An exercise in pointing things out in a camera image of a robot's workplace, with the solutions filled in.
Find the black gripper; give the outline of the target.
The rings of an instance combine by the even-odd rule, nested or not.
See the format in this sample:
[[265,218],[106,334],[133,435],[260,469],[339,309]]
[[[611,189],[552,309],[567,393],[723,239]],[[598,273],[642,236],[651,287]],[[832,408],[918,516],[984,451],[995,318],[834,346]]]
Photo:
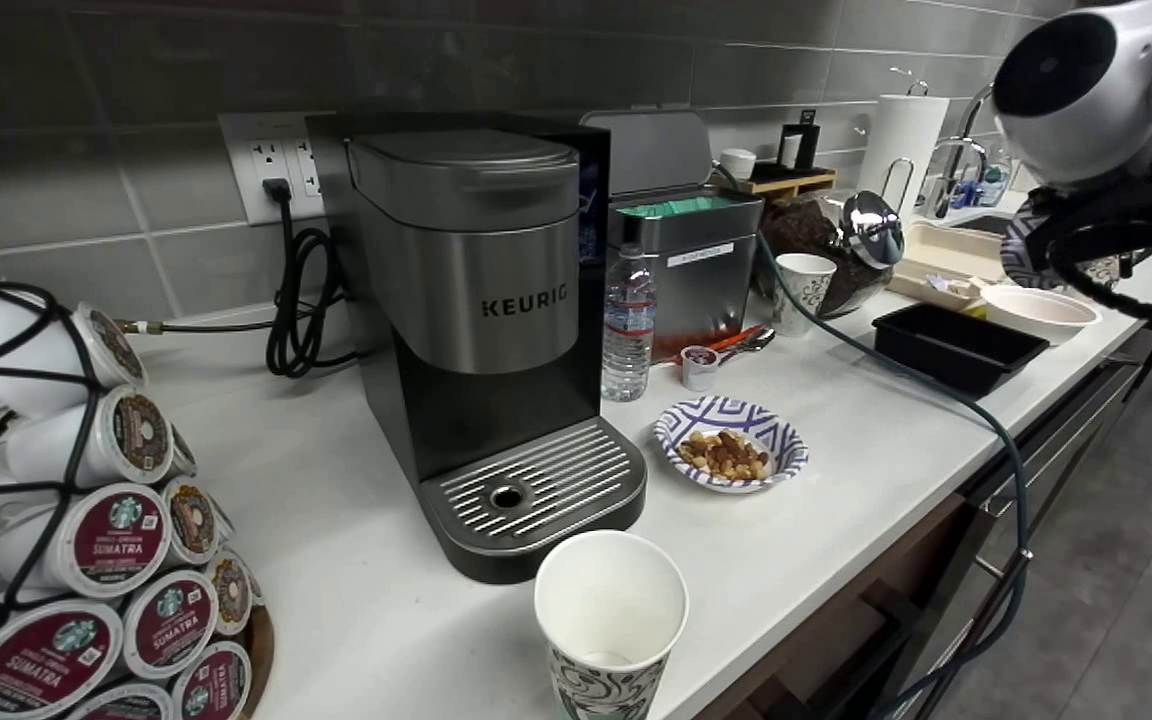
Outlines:
[[1065,266],[1152,249],[1152,158],[1072,190],[1037,189],[1003,226],[1003,273],[1053,287]]

